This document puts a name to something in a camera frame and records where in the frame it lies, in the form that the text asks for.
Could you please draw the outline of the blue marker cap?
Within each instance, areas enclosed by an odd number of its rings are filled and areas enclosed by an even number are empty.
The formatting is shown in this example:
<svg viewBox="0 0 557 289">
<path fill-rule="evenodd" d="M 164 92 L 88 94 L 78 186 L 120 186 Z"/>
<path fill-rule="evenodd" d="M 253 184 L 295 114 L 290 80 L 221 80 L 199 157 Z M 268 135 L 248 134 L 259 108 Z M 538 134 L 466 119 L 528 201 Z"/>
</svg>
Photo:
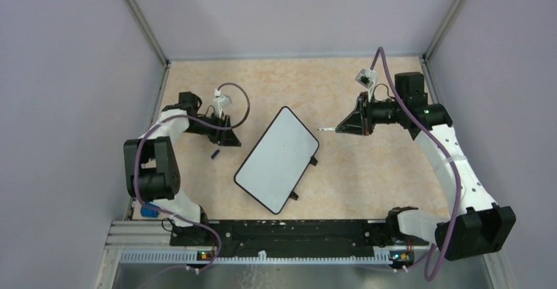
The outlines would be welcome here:
<svg viewBox="0 0 557 289">
<path fill-rule="evenodd" d="M 219 149 L 215 150 L 215 151 L 213 152 L 213 154 L 210 156 L 210 158 L 211 158 L 212 160 L 214 160 L 214 159 L 216 158 L 216 156 L 217 156 L 219 153 L 220 153 L 220 150 L 219 150 Z"/>
</svg>

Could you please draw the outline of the black framed whiteboard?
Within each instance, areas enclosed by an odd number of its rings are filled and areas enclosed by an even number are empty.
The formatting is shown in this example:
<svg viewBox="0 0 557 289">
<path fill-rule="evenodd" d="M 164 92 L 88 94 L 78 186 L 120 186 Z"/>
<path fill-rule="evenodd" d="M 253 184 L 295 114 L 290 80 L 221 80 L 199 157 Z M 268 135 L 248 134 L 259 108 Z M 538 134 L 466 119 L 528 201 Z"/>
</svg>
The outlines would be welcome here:
<svg viewBox="0 0 557 289">
<path fill-rule="evenodd" d="M 274 215 L 289 199 L 315 157 L 320 143 L 294 111 L 283 106 L 241 163 L 234 183 Z"/>
</svg>

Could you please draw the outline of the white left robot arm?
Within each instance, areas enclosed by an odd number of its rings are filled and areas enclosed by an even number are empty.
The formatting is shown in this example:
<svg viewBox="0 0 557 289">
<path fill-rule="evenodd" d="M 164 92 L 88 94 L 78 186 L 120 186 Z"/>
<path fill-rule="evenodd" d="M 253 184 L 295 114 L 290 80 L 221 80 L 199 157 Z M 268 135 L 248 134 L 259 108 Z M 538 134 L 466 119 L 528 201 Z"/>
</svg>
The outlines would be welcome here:
<svg viewBox="0 0 557 289">
<path fill-rule="evenodd" d="M 143 135 L 123 144 L 127 191 L 142 209 L 164 213 L 178 227 L 186 227 L 186 237 L 195 245 L 210 239 L 210 227 L 203 223 L 202 207 L 181 188 L 182 178 L 173 145 L 184 133 L 203 135 L 218 146 L 240 147 L 230 116 L 224 108 L 231 98 L 215 90 L 212 114 L 199 114 L 200 97 L 192 92 L 179 94 L 177 103 L 166 106 L 158 120 Z"/>
</svg>

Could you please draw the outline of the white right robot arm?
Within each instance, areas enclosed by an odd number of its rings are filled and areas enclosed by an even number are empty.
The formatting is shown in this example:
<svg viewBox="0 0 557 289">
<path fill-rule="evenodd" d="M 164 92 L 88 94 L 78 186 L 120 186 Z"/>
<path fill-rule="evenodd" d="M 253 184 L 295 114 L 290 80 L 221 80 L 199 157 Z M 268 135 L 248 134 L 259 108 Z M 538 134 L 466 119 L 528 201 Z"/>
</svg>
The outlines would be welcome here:
<svg viewBox="0 0 557 289">
<path fill-rule="evenodd" d="M 450 218 L 416 207 L 396 207 L 386 218 L 385 235 L 393 244 L 417 237 L 444 251 L 449 261 L 481 256 L 502 249 L 516 222 L 510 206 L 500 206 L 486 191 L 457 140 L 453 121 L 440 103 L 431 104 L 419 72 L 395 75 L 392 98 L 378 100 L 378 74 L 362 69 L 355 78 L 366 88 L 355 109 L 336 133 L 370 135 L 377 124 L 398 124 L 427 157 L 449 204 Z"/>
</svg>

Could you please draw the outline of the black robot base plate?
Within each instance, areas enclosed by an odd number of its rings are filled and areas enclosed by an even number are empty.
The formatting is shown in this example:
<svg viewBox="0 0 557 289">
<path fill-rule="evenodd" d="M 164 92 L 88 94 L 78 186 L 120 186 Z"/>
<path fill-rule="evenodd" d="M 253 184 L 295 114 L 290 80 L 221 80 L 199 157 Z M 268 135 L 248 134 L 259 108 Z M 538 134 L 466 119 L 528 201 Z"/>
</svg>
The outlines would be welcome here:
<svg viewBox="0 0 557 289">
<path fill-rule="evenodd" d="M 280 253 L 294 248 L 372 249 L 386 246 L 425 245 L 415 237 L 394 231 L 384 220 L 209 220 L 207 227 L 172 224 L 171 246 L 212 246 L 221 237 L 222 251 L 270 250 Z"/>
</svg>

